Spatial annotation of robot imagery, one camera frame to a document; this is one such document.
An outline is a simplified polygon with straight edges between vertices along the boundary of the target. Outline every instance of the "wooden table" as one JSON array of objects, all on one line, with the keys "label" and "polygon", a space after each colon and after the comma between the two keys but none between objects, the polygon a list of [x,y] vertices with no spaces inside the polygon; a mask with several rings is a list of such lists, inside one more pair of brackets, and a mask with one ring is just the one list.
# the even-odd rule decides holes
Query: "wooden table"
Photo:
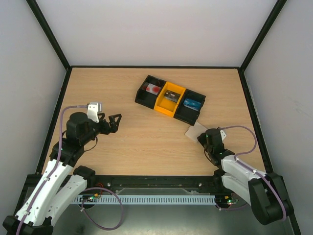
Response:
[{"label": "wooden table", "polygon": [[[122,114],[118,132],[99,135],[98,145],[76,166],[85,165],[98,175],[213,175],[217,168],[204,156],[202,146],[184,135],[188,124],[134,102],[136,91],[149,74],[206,95],[198,122],[207,128],[244,125],[253,129],[235,69],[73,68],[62,108],[102,101],[106,117]],[[78,111],[86,112],[66,111],[64,127],[69,115]],[[59,121],[48,156],[58,141],[58,130]],[[248,131],[232,129],[226,133],[225,147],[233,152],[253,147]],[[93,145],[92,141],[85,149]],[[264,170],[259,148],[241,159]]]}]

